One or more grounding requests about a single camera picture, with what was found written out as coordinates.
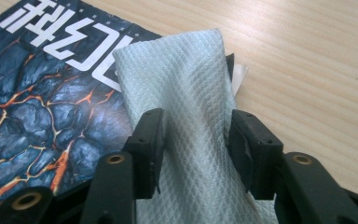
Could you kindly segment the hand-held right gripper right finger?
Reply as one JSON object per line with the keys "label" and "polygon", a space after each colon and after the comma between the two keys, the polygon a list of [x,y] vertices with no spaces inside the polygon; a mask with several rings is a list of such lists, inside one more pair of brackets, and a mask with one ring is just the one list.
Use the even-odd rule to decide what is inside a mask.
{"label": "hand-held right gripper right finger", "polygon": [[228,154],[246,191],[256,200],[274,198],[274,172],[283,143],[255,115],[232,110]]}

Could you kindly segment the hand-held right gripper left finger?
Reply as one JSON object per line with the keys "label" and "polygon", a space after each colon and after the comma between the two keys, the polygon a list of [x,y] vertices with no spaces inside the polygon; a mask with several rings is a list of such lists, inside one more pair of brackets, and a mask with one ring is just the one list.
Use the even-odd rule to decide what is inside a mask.
{"label": "hand-held right gripper left finger", "polygon": [[132,156],[136,199],[151,199],[159,190],[159,177],[164,153],[163,109],[143,113],[124,151]]}

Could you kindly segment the light blue cloth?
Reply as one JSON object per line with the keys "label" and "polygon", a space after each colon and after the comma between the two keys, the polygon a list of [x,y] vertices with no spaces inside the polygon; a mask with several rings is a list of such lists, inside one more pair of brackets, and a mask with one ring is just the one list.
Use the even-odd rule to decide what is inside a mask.
{"label": "light blue cloth", "polygon": [[137,203],[139,224],[278,224],[246,193],[227,154],[235,99],[219,30],[169,35],[113,52],[132,125],[166,120],[160,193]]}

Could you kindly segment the dark illustrated magazine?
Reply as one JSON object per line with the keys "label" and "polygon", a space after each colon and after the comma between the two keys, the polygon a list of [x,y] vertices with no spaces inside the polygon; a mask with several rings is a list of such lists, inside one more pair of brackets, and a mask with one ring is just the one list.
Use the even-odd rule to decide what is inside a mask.
{"label": "dark illustrated magazine", "polygon": [[33,187],[92,180],[132,125],[113,52],[166,37],[82,0],[20,0],[0,15],[0,214]]}

